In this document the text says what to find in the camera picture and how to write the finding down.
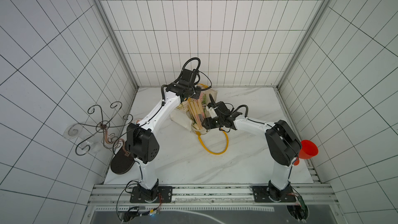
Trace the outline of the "cream tote bag yellow handles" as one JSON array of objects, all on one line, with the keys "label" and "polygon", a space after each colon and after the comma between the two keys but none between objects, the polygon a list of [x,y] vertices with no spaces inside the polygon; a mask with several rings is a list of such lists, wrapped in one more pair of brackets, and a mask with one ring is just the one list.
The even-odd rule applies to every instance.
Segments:
[{"label": "cream tote bag yellow handles", "polygon": [[226,131],[222,130],[226,138],[226,145],[223,151],[213,152],[206,147],[202,140],[202,135],[207,134],[209,131],[204,128],[205,118],[216,116],[215,112],[210,112],[207,106],[211,103],[210,96],[215,100],[217,98],[217,91],[209,89],[201,92],[199,99],[189,98],[187,101],[182,102],[178,105],[171,113],[171,119],[181,125],[183,128],[197,135],[197,138],[202,147],[213,155],[221,155],[225,153],[229,147],[229,137]]}]

